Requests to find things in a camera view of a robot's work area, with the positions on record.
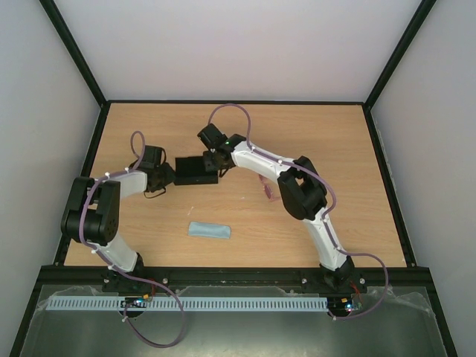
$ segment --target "black block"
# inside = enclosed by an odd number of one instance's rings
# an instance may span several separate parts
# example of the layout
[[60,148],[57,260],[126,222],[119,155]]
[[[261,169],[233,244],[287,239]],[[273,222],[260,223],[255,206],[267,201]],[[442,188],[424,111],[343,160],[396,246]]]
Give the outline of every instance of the black block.
[[218,184],[218,171],[205,169],[202,156],[189,156],[188,158],[176,158],[175,185],[185,184]]

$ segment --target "purple cable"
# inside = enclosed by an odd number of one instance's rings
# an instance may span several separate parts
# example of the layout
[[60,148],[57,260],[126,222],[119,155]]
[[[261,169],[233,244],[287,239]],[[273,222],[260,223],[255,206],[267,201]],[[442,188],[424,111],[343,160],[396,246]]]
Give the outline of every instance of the purple cable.
[[[222,104],[221,106],[217,106],[210,114],[210,117],[208,118],[208,123],[210,124],[212,119],[213,119],[213,116],[215,115],[215,113],[221,109],[221,108],[225,108],[226,106],[233,106],[235,108],[238,108],[240,110],[242,110],[245,115],[246,115],[246,118],[248,119],[248,129],[246,130],[246,144],[248,145],[248,148],[251,149],[251,151],[255,152],[256,154],[264,157],[264,158],[267,158],[268,160],[271,160],[271,161],[274,161],[274,162],[277,162],[279,163],[279,159],[277,158],[274,158],[273,156],[270,156],[268,155],[267,153],[265,152],[261,152],[259,151],[256,147],[253,147],[253,145],[251,144],[250,142],[250,134],[251,134],[251,117],[250,117],[250,114],[248,113],[248,111],[243,108],[241,105],[239,104],[234,104],[234,103],[227,103],[227,104]],[[370,254],[370,253],[350,253],[348,251],[345,251],[343,248],[339,247],[337,242],[335,241],[335,238],[334,236],[332,235],[332,232],[330,230],[330,227],[329,225],[327,224],[326,222],[326,218],[329,216],[329,213],[335,208],[335,206],[337,205],[337,196],[335,195],[335,192],[333,190],[333,188],[331,187],[330,184],[328,184],[323,178],[321,178],[317,173],[314,173],[312,172],[311,170],[308,170],[306,169],[305,167],[302,167],[300,165],[297,165],[295,164],[294,162],[289,162],[289,161],[281,161],[281,164],[283,165],[286,165],[286,166],[289,166],[289,167],[294,167],[295,169],[297,170],[300,170],[300,171],[303,171],[305,173],[307,173],[308,175],[314,177],[316,180],[318,180],[320,183],[322,183],[325,188],[329,191],[331,197],[332,197],[332,204],[330,205],[329,208],[327,208],[323,213],[322,213],[322,217],[323,217],[323,222],[324,222],[324,227],[326,228],[326,231],[327,231],[327,234],[329,234],[329,238],[331,240],[331,243],[332,245],[334,245],[334,248],[339,251],[340,253],[342,254],[345,254],[345,255],[348,255],[349,257],[371,257],[373,259],[375,259],[376,261],[378,261],[380,263],[380,265],[382,266],[382,268],[384,269],[384,274],[385,274],[385,287],[384,287],[384,291],[382,293],[382,296],[380,297],[380,299],[376,302],[375,305],[373,305],[370,309],[358,314],[358,315],[351,315],[351,316],[345,316],[345,317],[337,317],[335,316],[334,314],[332,314],[330,311],[329,311],[329,314],[331,315],[332,319],[334,320],[341,320],[341,321],[345,321],[345,320],[352,320],[354,318],[359,318],[359,317],[362,317],[370,312],[372,312],[374,309],[376,309],[377,307],[380,306],[380,304],[382,303],[382,301],[385,299],[385,295],[387,294],[387,291],[388,291],[388,271],[387,271],[387,266],[384,264],[384,262],[379,258],[377,257],[376,255],[374,254]]]
[[[139,136],[141,136],[141,139],[142,139],[142,150],[141,150],[141,154],[137,154],[137,152],[135,151],[134,149],[134,144],[133,144],[133,141],[134,141],[134,137],[139,134]],[[143,279],[141,277],[133,277],[132,275],[129,275],[127,274],[124,270],[122,270],[121,268],[119,268],[118,266],[115,266],[111,261],[109,261],[109,259],[107,259],[106,256],[104,256],[104,254],[102,254],[100,251],[97,251],[96,250],[96,247],[90,243],[87,243],[86,242],[86,239],[84,238],[84,221],[86,220],[86,214],[88,212],[88,207],[89,205],[91,204],[91,200],[92,200],[92,197],[94,195],[94,192],[96,191],[96,189],[99,187],[99,185],[101,184],[101,182],[105,181],[105,180],[109,180],[109,179],[113,179],[114,177],[118,177],[119,175],[123,175],[125,173],[130,173],[130,172],[133,172],[135,171],[139,164],[141,163],[142,159],[144,158],[144,153],[145,153],[145,147],[146,147],[146,140],[145,140],[145,137],[144,137],[144,134],[142,134],[142,132],[140,131],[135,131],[132,133],[131,135],[131,141],[130,141],[130,144],[131,144],[131,150],[132,150],[132,153],[135,155],[135,157],[137,158],[137,161],[135,162],[135,164],[132,166],[131,169],[129,170],[123,170],[123,171],[117,171],[116,173],[112,173],[112,174],[109,174],[109,175],[106,175],[106,176],[103,176],[103,177],[100,177],[97,179],[97,181],[92,185],[91,189],[89,190],[88,192],[88,195],[86,196],[86,200],[84,202],[84,205],[83,205],[83,211],[81,212],[81,217],[80,217],[80,227],[79,227],[79,236],[80,236],[80,241],[82,244],[86,245],[87,247],[93,249],[96,251],[96,254],[102,259],[104,260],[104,262],[109,266],[110,269],[114,269],[115,271],[117,271],[119,274],[121,274],[122,276],[126,277],[127,279],[130,279],[130,280],[135,280],[135,281],[140,281],[142,283],[147,283],[147,284],[151,284],[151,285],[155,285],[157,286],[158,288],[161,288],[163,289],[164,291],[168,292],[170,294],[170,296],[172,296],[176,301],[177,301],[177,304],[178,304],[178,307],[180,309],[180,312],[181,312],[181,329],[180,329],[180,332],[177,336],[177,338],[175,340],[173,340],[172,342],[170,342],[169,344],[157,344],[155,342],[152,342],[150,340],[148,340],[147,338],[145,338],[139,331],[137,331],[137,329],[135,328],[135,326],[132,324],[132,322],[129,320],[129,318],[127,317],[127,309],[129,308],[129,305],[127,305],[125,308],[124,308],[124,311],[123,311],[123,316],[124,316],[124,321],[127,321],[128,325],[132,328],[132,331],[135,333],[135,335],[141,340],[143,341],[144,343],[148,344],[149,346],[151,347],[156,347],[156,348],[168,348],[168,347],[173,347],[175,345],[177,345],[184,337],[185,335],[185,330],[186,330],[186,321],[185,321],[185,311],[184,311],[184,306],[182,305],[181,301],[179,300],[179,297],[173,293],[172,290],[170,290],[169,288],[167,288],[165,285],[162,285],[160,283],[157,283],[156,281],[153,281],[153,280],[148,280],[148,279]]]

